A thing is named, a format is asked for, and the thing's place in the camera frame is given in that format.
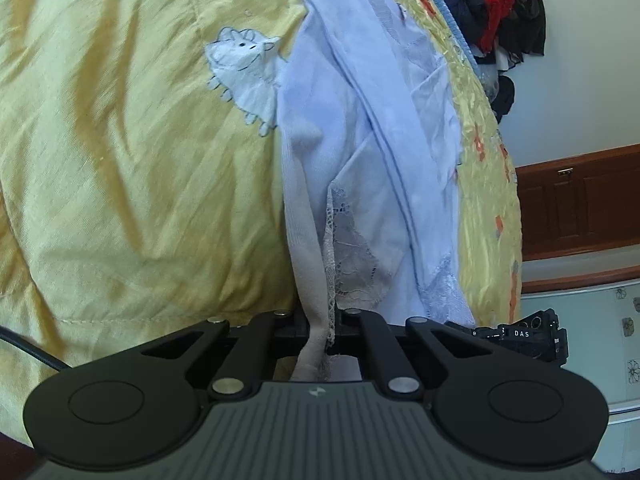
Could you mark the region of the light lavender lace garment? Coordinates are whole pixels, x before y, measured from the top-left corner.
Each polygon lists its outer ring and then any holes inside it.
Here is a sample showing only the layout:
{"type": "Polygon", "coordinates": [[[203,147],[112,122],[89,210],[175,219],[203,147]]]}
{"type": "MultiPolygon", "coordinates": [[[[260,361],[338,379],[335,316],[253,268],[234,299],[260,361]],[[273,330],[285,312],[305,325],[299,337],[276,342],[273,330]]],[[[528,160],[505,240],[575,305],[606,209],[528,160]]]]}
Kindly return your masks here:
{"type": "Polygon", "coordinates": [[[458,282],[462,131],[445,58],[395,0],[304,3],[277,123],[310,325],[293,376],[310,382],[328,374],[338,311],[475,321],[458,282]]]}

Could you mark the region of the yellow quilt with sheep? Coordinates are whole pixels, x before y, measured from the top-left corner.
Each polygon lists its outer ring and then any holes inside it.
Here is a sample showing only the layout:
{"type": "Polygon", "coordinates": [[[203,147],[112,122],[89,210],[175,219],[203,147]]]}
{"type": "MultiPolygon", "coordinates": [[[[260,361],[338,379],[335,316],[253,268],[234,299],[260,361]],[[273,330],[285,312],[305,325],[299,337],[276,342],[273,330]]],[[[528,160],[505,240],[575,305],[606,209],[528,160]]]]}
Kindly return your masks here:
{"type": "Polygon", "coordinates": [[[296,300],[280,139],[205,48],[302,0],[1,0],[1,321],[77,366],[296,300]]]}

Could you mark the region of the red and black clothes pile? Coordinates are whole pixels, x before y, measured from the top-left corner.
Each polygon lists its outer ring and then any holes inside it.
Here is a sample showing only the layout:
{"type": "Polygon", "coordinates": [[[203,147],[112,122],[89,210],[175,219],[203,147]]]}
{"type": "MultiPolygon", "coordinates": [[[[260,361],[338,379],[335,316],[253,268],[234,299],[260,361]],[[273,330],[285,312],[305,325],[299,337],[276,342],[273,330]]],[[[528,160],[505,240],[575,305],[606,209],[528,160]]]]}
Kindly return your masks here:
{"type": "Polygon", "coordinates": [[[515,84],[506,72],[527,55],[543,56],[544,0],[433,0],[480,80],[495,118],[510,113],[515,84]]]}

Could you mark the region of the yellow floral bed sheet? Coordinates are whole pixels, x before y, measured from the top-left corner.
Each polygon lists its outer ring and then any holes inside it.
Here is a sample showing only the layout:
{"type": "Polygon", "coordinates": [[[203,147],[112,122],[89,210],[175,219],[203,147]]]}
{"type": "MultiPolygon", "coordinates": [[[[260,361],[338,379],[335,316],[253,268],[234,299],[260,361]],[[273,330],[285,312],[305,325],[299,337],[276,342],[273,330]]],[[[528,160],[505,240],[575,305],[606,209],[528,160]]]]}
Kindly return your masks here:
{"type": "Polygon", "coordinates": [[[512,323],[520,313],[522,225],[516,172],[468,48],[442,0],[395,0],[445,58],[462,127],[459,283],[480,326],[512,323]]]}

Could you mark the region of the brown wooden cabinet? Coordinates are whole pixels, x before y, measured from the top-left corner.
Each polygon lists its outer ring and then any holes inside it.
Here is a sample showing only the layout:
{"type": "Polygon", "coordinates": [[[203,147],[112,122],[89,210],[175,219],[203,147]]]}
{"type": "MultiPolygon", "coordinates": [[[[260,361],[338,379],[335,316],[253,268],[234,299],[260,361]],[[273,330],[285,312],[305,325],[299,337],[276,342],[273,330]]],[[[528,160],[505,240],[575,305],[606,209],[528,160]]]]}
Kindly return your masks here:
{"type": "Polygon", "coordinates": [[[636,280],[637,263],[605,253],[639,247],[637,144],[520,167],[523,260],[551,263],[548,278],[522,272],[522,292],[558,292],[636,280]]]}

